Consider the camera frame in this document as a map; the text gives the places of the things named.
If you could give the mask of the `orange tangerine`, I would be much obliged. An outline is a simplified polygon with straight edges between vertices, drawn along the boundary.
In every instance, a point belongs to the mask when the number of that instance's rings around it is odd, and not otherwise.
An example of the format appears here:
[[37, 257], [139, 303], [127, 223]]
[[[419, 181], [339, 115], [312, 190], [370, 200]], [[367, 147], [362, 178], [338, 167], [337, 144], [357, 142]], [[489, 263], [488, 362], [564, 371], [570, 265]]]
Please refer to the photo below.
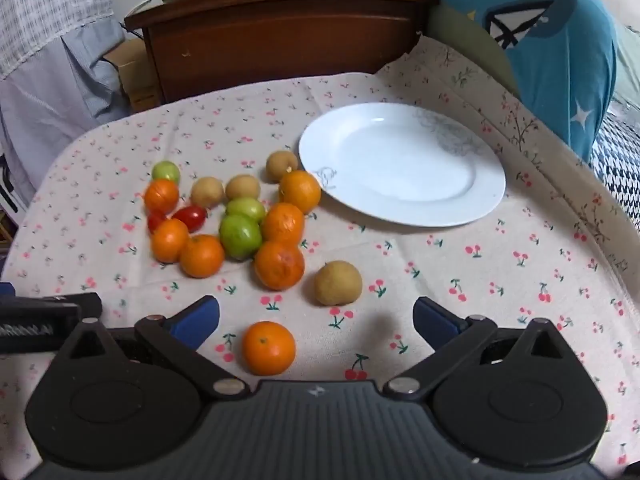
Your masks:
[[180, 258], [190, 237], [188, 227], [177, 219], [161, 223], [151, 236], [151, 252], [160, 263], [174, 263]]
[[305, 272], [305, 260], [295, 244], [268, 240], [255, 254], [253, 268], [265, 287], [285, 290], [297, 284]]
[[303, 239], [305, 215], [295, 205], [277, 203], [268, 210], [260, 228], [267, 242], [297, 245]]
[[179, 198], [178, 185], [174, 181], [157, 179], [146, 188], [143, 201], [145, 209], [149, 212], [170, 214], [176, 208]]
[[283, 325], [260, 321], [245, 331], [242, 337], [242, 357], [253, 375], [279, 375], [293, 364], [296, 342]]
[[224, 248], [218, 237], [208, 234], [191, 236], [180, 255], [180, 268], [191, 278], [209, 278], [224, 263]]
[[279, 183], [280, 203], [296, 206], [303, 214], [309, 214], [321, 200], [321, 188], [312, 174], [295, 170], [285, 174]]

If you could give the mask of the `orange tangerine front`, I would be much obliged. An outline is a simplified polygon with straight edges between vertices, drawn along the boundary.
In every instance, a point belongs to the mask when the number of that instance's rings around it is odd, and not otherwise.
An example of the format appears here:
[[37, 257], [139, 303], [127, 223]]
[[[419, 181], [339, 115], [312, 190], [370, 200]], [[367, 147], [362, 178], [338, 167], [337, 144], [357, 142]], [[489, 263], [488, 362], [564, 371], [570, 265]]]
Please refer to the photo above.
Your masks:
[[245, 331], [242, 337], [242, 357], [253, 375], [279, 375], [293, 364], [296, 342], [283, 325], [260, 321]]

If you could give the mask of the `green tomato large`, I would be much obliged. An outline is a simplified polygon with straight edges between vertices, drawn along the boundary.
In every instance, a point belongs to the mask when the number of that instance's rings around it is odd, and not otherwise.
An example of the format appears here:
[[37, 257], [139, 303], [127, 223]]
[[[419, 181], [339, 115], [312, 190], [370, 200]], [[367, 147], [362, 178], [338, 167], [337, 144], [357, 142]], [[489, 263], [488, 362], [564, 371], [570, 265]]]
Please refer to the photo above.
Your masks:
[[258, 223], [244, 214], [227, 214], [219, 226], [219, 239], [227, 255], [243, 261], [258, 251], [262, 232]]

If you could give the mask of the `red cherry tomato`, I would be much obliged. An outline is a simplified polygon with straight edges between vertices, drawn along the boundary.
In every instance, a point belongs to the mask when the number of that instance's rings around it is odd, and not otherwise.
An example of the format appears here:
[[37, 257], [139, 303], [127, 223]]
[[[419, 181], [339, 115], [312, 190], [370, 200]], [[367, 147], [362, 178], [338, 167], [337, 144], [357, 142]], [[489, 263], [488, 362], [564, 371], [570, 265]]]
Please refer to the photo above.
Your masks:
[[177, 210], [171, 218], [182, 222], [190, 233], [196, 232], [204, 226], [207, 211], [198, 205], [185, 206]]
[[151, 211], [148, 214], [148, 218], [146, 218], [146, 227], [150, 234], [153, 234], [157, 228], [167, 220], [166, 214], [163, 214], [161, 211]]

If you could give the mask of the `brown longan large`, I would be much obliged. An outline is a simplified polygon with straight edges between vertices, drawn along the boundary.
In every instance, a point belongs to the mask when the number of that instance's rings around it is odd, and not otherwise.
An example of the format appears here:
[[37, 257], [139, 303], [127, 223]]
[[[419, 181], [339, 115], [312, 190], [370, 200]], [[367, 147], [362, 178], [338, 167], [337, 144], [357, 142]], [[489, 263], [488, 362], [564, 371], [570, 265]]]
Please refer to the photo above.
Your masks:
[[324, 306], [352, 304], [361, 293], [360, 272], [347, 261], [330, 261], [314, 276], [314, 299]]

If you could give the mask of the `green tomato small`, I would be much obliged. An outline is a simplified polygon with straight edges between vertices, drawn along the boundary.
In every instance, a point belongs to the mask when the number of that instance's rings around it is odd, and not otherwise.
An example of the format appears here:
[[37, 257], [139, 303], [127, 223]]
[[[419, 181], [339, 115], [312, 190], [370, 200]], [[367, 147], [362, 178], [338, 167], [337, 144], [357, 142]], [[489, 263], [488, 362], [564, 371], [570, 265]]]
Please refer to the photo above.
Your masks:
[[250, 218], [256, 223], [262, 222], [265, 218], [266, 208], [260, 200], [253, 197], [239, 197], [230, 202], [226, 206], [226, 214], [242, 214]]

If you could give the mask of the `cherry print tablecloth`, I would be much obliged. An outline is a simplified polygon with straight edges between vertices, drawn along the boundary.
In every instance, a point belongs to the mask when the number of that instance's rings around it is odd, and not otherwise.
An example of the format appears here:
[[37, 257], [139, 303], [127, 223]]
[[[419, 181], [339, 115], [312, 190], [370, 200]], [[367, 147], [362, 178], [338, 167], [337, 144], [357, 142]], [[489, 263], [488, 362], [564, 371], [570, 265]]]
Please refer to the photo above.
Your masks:
[[[363, 279], [345, 313], [317, 307], [304, 278], [268, 292], [247, 262], [206, 280], [151, 255], [143, 193], [153, 165], [178, 164], [189, 192], [204, 176], [260, 174], [295, 148], [316, 117], [360, 102], [401, 102], [448, 115], [481, 136], [506, 170], [488, 216], [451, 229], [393, 226], [324, 200], [302, 252], [314, 272], [347, 261]], [[204, 295], [221, 322], [201, 352], [243, 374], [242, 333], [271, 320], [294, 335], [296, 379], [373, 379], [427, 356], [412, 325], [429, 296], [502, 326], [548, 318], [608, 406], [596, 463], [616, 472], [639, 457], [639, 237], [605, 187], [552, 132], [475, 64], [435, 40], [374, 75], [289, 79], [212, 92], [94, 129], [53, 164], [12, 244], [2, 278], [21, 296], [96, 292], [107, 325], [172, 315]]]

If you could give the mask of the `green tomato far left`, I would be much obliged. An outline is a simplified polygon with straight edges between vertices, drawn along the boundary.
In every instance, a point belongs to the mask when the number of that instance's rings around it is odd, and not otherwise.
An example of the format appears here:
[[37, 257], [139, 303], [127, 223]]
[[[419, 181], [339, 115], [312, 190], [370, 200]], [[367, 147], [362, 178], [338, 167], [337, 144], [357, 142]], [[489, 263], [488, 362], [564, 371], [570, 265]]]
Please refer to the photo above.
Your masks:
[[180, 169], [170, 160], [161, 160], [153, 166], [151, 178], [153, 180], [169, 180], [179, 184], [181, 179]]

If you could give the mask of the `white ceramic plate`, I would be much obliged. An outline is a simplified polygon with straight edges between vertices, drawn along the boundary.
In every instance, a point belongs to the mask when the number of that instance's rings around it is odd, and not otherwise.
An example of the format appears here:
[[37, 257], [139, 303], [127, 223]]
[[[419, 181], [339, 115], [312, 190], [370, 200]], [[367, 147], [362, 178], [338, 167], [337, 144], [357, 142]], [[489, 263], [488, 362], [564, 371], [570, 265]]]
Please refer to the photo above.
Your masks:
[[298, 154], [334, 200], [405, 226], [473, 222], [506, 192], [503, 166], [484, 140], [443, 114], [407, 104], [330, 110], [307, 126]]

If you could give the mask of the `brown cardboard box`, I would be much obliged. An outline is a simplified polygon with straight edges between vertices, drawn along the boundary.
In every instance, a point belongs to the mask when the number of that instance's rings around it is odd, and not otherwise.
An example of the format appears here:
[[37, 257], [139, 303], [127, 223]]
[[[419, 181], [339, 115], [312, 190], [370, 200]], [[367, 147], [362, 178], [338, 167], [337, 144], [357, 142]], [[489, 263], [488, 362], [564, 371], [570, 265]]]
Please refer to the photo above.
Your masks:
[[125, 40], [107, 52], [104, 58], [116, 68], [122, 92], [135, 113], [160, 105], [160, 97], [155, 88], [151, 64], [142, 39]]

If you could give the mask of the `light blue hanging cloth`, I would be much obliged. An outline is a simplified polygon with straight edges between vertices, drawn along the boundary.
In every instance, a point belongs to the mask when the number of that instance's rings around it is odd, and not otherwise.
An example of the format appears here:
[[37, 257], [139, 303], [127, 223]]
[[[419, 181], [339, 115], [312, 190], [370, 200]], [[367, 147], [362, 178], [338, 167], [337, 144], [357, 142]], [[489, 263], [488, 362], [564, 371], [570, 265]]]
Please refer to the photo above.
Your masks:
[[1, 146], [24, 203], [72, 142], [129, 115], [104, 58], [124, 39], [112, 0], [1, 0]]

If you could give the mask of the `blue star pillow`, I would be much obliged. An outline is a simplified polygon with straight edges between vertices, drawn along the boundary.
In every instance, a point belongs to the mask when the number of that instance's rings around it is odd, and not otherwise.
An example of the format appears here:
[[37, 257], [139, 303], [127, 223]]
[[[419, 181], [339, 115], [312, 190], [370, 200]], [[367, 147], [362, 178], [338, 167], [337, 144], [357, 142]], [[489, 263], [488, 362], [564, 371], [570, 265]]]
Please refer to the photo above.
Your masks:
[[427, 32], [589, 159], [616, 83], [616, 35], [600, 0], [439, 0]]

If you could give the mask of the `dark wooden headboard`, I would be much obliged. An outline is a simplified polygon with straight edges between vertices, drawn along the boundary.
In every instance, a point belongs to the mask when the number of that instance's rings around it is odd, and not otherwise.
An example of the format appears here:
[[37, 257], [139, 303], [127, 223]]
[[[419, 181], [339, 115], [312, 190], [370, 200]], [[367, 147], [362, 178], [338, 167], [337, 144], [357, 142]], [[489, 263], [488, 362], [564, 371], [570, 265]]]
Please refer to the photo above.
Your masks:
[[160, 102], [270, 80], [373, 74], [410, 51], [439, 0], [171, 0], [126, 17]]

